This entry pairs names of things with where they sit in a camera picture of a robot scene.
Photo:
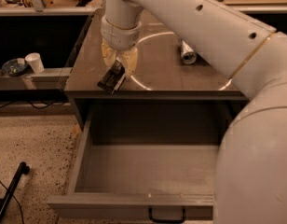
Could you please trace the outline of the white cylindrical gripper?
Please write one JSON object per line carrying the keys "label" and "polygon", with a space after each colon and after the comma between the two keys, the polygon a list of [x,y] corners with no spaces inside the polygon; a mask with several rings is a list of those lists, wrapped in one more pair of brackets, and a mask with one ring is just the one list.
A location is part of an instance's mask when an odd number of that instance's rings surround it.
{"label": "white cylindrical gripper", "polygon": [[115,61],[122,63],[126,78],[131,77],[138,62],[138,49],[134,46],[138,43],[142,23],[134,28],[120,29],[111,24],[105,16],[102,17],[102,57],[105,65],[111,68]]}

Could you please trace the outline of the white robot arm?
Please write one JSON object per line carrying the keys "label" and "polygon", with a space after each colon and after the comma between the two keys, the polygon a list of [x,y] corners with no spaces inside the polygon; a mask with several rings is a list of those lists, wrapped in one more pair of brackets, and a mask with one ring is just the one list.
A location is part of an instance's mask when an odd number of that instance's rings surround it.
{"label": "white robot arm", "polygon": [[214,224],[287,224],[287,35],[214,0],[106,0],[116,50],[146,9],[249,99],[220,146]]}

